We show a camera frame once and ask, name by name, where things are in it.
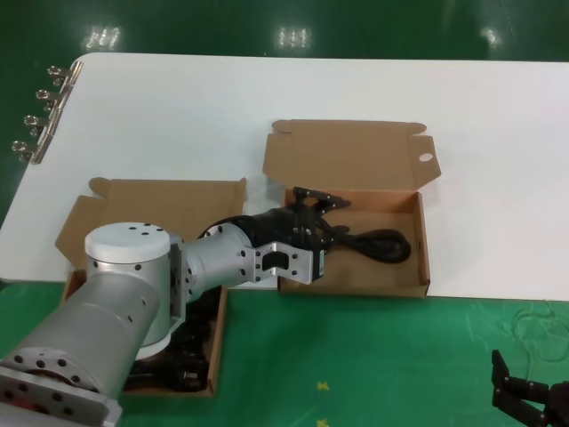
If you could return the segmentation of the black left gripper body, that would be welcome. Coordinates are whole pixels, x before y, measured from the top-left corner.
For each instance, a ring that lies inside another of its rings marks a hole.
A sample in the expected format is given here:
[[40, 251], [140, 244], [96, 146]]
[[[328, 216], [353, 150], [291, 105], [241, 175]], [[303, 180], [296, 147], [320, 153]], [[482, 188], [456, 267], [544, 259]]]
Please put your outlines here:
[[303, 250], [326, 252], [309, 248], [311, 229], [318, 217], [323, 218], [312, 213], [295, 213], [292, 205], [273, 208], [246, 219], [246, 236], [253, 247], [280, 242]]

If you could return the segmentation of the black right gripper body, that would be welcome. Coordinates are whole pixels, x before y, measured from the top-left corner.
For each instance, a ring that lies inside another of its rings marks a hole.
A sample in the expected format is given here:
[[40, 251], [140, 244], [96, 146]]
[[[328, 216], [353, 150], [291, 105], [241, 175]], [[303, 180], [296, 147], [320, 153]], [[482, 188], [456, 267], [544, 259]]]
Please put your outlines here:
[[549, 389], [544, 414], [548, 425], [555, 427], [568, 427], [569, 424], [569, 382], [553, 384]]

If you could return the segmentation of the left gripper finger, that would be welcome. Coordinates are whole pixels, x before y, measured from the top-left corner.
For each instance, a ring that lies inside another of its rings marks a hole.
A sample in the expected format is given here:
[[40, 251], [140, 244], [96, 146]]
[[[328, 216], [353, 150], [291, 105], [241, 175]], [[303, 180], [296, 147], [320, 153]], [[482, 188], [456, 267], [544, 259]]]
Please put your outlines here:
[[351, 202], [330, 193], [301, 187], [293, 188], [293, 210], [298, 214], [310, 213], [323, 216], [333, 210], [351, 206]]
[[338, 245], [348, 233], [348, 226], [331, 225], [324, 218], [318, 217], [314, 220], [314, 226], [311, 229], [309, 248], [311, 250], [329, 250], [334, 245]]

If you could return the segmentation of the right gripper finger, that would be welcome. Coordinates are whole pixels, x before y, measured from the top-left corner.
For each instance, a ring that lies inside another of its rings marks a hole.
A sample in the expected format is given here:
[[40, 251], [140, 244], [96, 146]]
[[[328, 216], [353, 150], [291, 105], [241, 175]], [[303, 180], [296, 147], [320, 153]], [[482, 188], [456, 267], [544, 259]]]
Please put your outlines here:
[[530, 405], [529, 402], [545, 406], [548, 401], [549, 386], [511, 376], [498, 350], [492, 351], [491, 359], [493, 406], [517, 421], [547, 421], [545, 411]]

